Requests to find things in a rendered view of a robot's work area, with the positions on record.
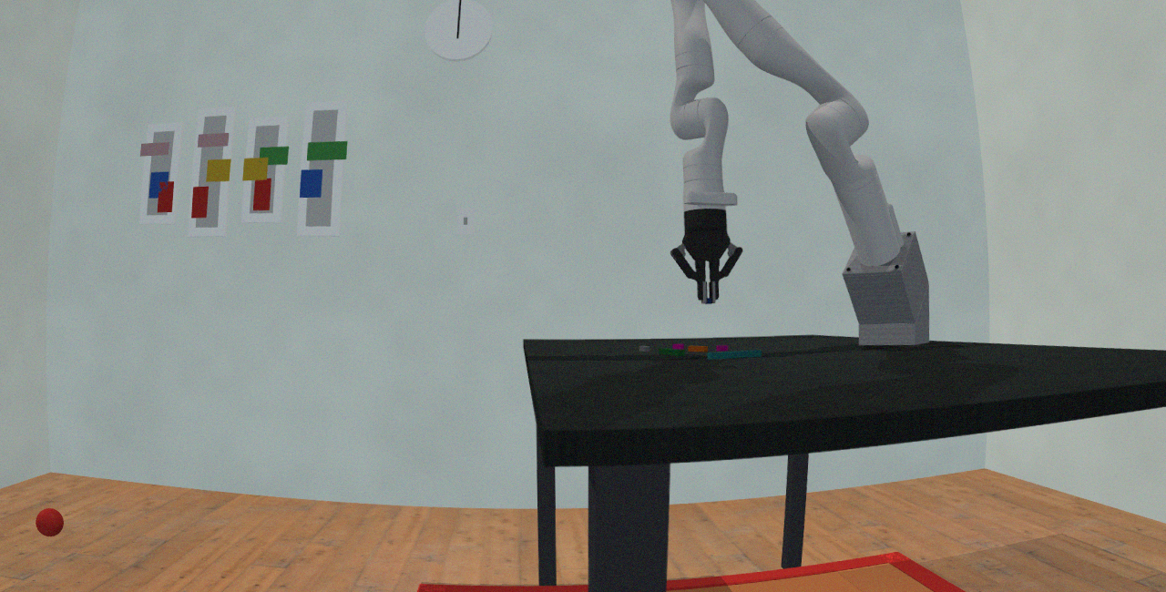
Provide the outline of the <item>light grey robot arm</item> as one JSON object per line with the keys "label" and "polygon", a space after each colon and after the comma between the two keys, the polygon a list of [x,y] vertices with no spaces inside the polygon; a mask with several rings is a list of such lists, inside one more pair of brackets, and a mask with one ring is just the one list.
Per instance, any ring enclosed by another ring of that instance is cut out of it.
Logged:
{"label": "light grey robot arm", "polygon": [[886,200],[874,161],[854,155],[850,148],[869,128],[869,117],[856,97],[756,0],[670,0],[670,5],[676,62],[670,128],[684,140],[704,138],[683,156],[684,213],[737,205],[737,195],[724,192],[723,186],[721,160],[729,124],[725,104],[716,97],[695,101],[698,91],[715,83],[707,5],[747,59],[763,72],[796,83],[820,104],[805,119],[805,131],[833,181],[857,258],[865,267],[895,259],[904,241],[893,205]]}

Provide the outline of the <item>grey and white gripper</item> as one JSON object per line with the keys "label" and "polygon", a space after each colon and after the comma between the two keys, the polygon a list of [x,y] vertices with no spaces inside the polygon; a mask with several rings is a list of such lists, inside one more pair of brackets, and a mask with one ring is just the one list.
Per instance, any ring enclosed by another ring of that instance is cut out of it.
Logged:
{"label": "grey and white gripper", "polygon": [[[707,281],[705,261],[711,268],[711,304],[718,299],[718,281],[730,275],[736,261],[742,256],[742,247],[731,244],[726,232],[726,210],[724,209],[693,209],[684,213],[686,234],[681,246],[670,251],[670,256],[684,272],[687,279],[697,282],[697,299],[707,304]],[[723,269],[718,272],[719,259],[728,248],[728,260]],[[686,261],[686,251],[695,260],[696,272]]]}

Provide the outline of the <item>turquoise rod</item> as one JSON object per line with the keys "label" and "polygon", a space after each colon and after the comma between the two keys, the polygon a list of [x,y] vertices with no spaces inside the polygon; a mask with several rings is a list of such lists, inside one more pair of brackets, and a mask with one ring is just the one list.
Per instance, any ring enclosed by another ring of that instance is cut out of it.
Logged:
{"label": "turquoise rod", "polygon": [[707,352],[707,359],[731,359],[731,357],[761,357],[763,351]]}

